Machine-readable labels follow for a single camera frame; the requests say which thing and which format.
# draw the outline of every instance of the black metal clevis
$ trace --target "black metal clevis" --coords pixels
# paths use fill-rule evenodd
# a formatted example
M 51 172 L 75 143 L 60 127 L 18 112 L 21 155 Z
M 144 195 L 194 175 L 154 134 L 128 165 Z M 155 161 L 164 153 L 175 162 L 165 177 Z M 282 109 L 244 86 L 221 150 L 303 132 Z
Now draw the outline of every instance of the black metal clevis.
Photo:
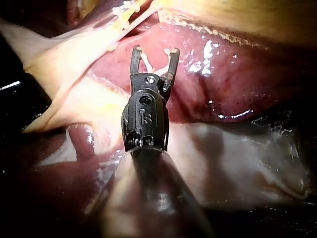
M 169 51 L 168 71 L 158 76 L 139 72 L 142 49 L 140 45 L 133 47 L 130 64 L 131 97 L 121 117 L 126 151 L 144 145 L 167 151 L 169 118 L 166 103 L 174 86 L 180 56 L 177 48 L 170 48 Z

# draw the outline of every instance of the yellow fat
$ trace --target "yellow fat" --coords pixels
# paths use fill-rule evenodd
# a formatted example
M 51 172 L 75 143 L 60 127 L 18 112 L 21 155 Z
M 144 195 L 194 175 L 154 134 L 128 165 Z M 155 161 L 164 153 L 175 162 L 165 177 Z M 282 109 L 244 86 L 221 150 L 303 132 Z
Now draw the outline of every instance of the yellow fat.
M 194 20 L 279 42 L 317 46 L 315 0 L 155 0 Z

